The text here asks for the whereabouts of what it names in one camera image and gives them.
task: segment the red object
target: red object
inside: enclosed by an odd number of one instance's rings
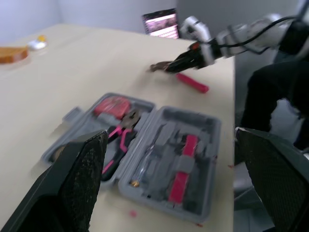
[[[195,88],[197,91],[199,91],[201,93],[207,93],[208,90],[209,90],[208,86],[203,85],[203,84],[197,82],[196,80],[193,80],[191,77],[188,77],[188,76],[183,75],[181,73],[176,74],[176,77],[181,82],[184,82],[186,85],[189,85],[189,86]]]
[[[124,97],[109,97],[104,99],[99,105],[94,109],[95,115],[100,115],[101,113],[107,113],[114,115],[118,119],[122,119],[125,114],[130,110],[130,101]]]
[[[130,210],[130,216],[133,217],[133,218],[136,218],[137,216],[137,212],[135,210]]]
[[[183,155],[194,157],[195,149],[197,146],[197,137],[195,135],[187,135],[185,145],[183,148]],[[183,172],[177,172],[176,177],[172,186],[172,190],[169,195],[169,202],[174,202],[181,204],[183,202],[183,196],[187,182],[189,179],[189,174]]]

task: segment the pink-handled pliers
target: pink-handled pliers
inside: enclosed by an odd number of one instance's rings
[[[133,130],[135,125],[140,119],[140,113],[138,110],[133,110],[124,116],[120,125],[111,126],[108,129],[108,143],[114,141],[116,138],[121,136],[120,145],[116,151],[116,154],[112,160],[104,167],[102,171],[102,181],[109,180],[115,173],[119,166],[120,161],[126,155],[130,142],[135,138],[136,131]]]

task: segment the small yellow object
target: small yellow object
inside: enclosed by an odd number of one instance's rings
[[[46,37],[44,35],[40,35],[38,38],[37,38],[37,41],[39,42],[46,42]]]
[[[139,183],[138,181],[132,181],[132,182],[131,182],[131,186],[137,188],[137,187],[140,186],[140,183]]]

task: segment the beige tabletop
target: beige tabletop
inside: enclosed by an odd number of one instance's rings
[[[201,226],[138,205],[117,186],[100,192],[91,232],[232,232],[234,162],[234,60],[219,59],[188,76],[208,85],[207,94],[149,65],[175,59],[191,43],[141,34],[59,24],[13,45],[47,36],[45,50],[16,64],[0,66],[0,228],[45,167],[42,153],[67,129],[62,117],[73,107],[87,110],[107,92],[176,106],[222,121],[215,187],[208,221]],[[130,211],[137,213],[135,218]]]

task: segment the person's leg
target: person's leg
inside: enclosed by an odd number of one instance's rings
[[[306,117],[294,146],[300,150],[309,147],[309,62],[300,62],[297,68],[298,78],[292,95],[292,104]]]
[[[260,131],[270,131],[271,113],[277,100],[288,96],[298,62],[284,62],[265,66],[254,72],[248,82],[248,95],[240,123]]]
[[[299,150],[305,150],[309,147],[309,119],[304,120],[294,147],[297,147]]]

